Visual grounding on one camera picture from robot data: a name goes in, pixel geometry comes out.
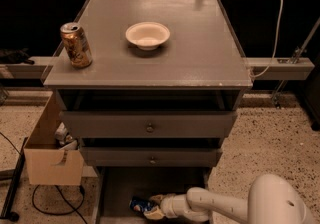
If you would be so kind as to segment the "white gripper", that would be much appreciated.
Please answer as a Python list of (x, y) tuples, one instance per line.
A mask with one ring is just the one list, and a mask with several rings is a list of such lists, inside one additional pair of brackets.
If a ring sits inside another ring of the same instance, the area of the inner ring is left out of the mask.
[(161, 220), (165, 216), (167, 218), (178, 218), (185, 215), (189, 205), (186, 201), (186, 195), (176, 194), (158, 194), (149, 198), (151, 202), (160, 203), (160, 208), (155, 208), (151, 211), (145, 211), (144, 216), (149, 220)]

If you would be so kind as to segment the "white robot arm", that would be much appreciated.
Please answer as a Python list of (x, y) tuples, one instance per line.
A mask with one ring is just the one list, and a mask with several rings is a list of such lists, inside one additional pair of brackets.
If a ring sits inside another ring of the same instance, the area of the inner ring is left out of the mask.
[(239, 224), (316, 224), (296, 190), (273, 174), (257, 177), (247, 200), (192, 187), (186, 194), (157, 195), (151, 201), (154, 205), (143, 209), (144, 216), (151, 220), (184, 217), (205, 222), (217, 212)]

